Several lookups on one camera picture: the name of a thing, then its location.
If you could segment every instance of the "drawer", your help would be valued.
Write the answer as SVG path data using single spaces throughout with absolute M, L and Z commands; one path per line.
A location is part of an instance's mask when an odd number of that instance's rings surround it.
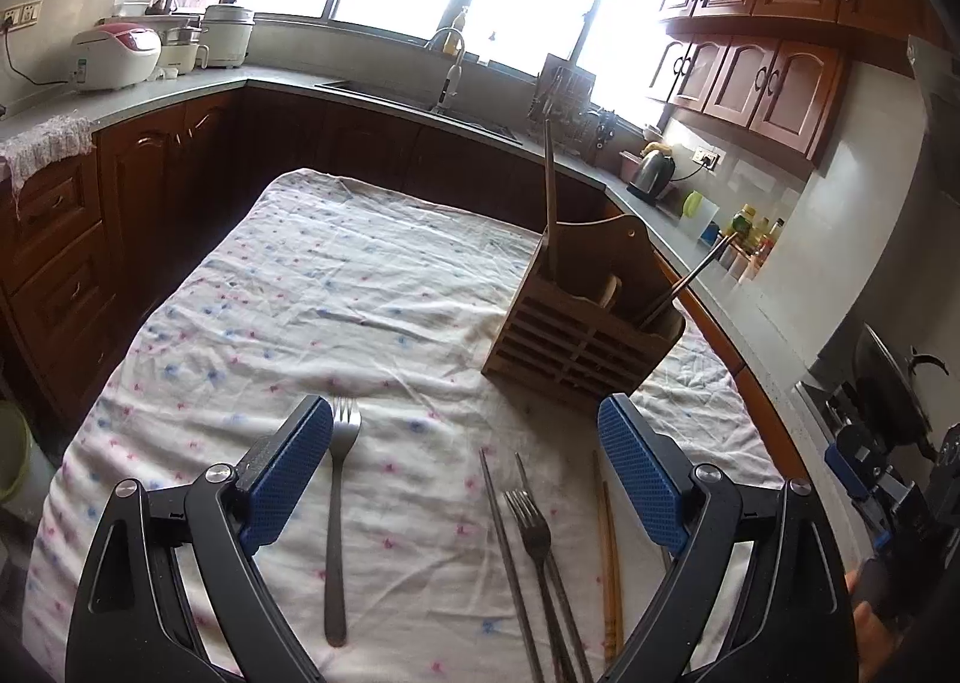
M 13 293 L 100 220 L 96 150 L 41 169 L 24 183 L 20 215 L 0 197 L 0 280 Z
M 56 362 L 45 372 L 47 384 L 64 416 L 77 424 L 103 390 L 125 343 L 117 332 L 115 298 L 85 328 L 64 343 Z
M 13 319 L 37 368 L 50 366 L 113 296 L 107 239 L 97 223 L 11 296 Z

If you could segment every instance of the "white rice cooker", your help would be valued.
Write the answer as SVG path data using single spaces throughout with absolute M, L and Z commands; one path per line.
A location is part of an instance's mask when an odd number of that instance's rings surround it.
M 239 4 L 210 4 L 203 14 L 200 36 L 200 44 L 209 47 L 208 66 L 242 66 L 252 31 L 253 9 Z
M 117 90 L 150 76 L 160 58 L 160 36 L 136 23 L 98 25 L 73 37 L 70 57 L 77 90 Z

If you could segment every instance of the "cloth towel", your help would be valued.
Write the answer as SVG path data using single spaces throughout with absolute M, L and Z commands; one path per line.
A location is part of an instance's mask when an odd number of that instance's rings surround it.
M 90 121 L 83 116 L 56 115 L 29 131 L 0 142 L 0 163 L 10 168 L 13 204 L 20 214 L 23 183 L 43 167 L 93 149 Z

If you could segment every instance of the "wall socket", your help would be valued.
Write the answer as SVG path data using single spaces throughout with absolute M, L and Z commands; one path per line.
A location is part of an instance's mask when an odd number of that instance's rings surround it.
M 40 7 L 42 5 L 43 0 L 36 0 L 11 6 L 3 10 L 3 17 L 0 17 L 0 20 L 10 20 L 11 26 L 8 30 L 11 31 L 27 28 L 28 25 L 35 25 L 40 20 Z
M 693 151 L 693 163 L 700 164 L 707 171 L 715 171 L 719 160 L 720 153 L 718 152 L 712 152 L 704 148 L 696 148 Z

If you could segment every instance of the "kitchen counter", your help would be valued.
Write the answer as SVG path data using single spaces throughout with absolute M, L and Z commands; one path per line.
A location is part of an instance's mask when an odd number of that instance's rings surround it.
M 354 92 L 334 90 L 330 86 L 342 80 L 334 76 L 316 76 L 280 68 L 243 66 L 242 68 L 208 68 L 197 70 L 169 81 L 141 83 L 113 92 L 78 94 L 64 92 L 51 100 L 37 104 L 18 115 L 0 121 L 0 140 L 21 133 L 52 116 L 79 114 L 86 116 L 94 129 L 104 128 L 126 119 L 147 114 L 165 106 L 244 86 L 318 95 L 324 100 L 357 106 L 387 115 L 411 119 L 419 124 L 457 134 L 467 139 L 491 145 L 494 148 L 534 161 L 544 159 L 542 145 L 520 133 L 516 142 L 457 121 L 432 115 L 421 110 L 378 100 Z M 670 215 L 636 198 L 627 186 L 610 172 L 596 169 L 579 159 L 560 153 L 556 164 L 564 174 L 594 188 L 603 189 L 608 198 L 625 212 L 644 221 L 654 247 L 680 275 L 702 261 L 709 249 L 702 242 L 691 239 L 680 231 L 678 221 Z M 0 164 L 0 181 L 10 175 L 5 164 Z M 691 290 L 700 298 L 710 314 L 728 335 L 740 352 L 761 387 L 773 403 L 784 426 L 793 437 L 810 477 L 817 486 L 824 509 L 833 526 L 840 552 L 848 567 L 856 565 L 870 554 L 870 542 L 863 523 L 856 516 L 837 481 L 824 465 L 823 453 L 827 440 L 816 420 L 795 390 L 795 383 L 805 374 L 805 364 L 790 348 L 776 326 L 757 307 L 752 285 L 736 284 L 719 263 L 710 264 L 691 284 Z

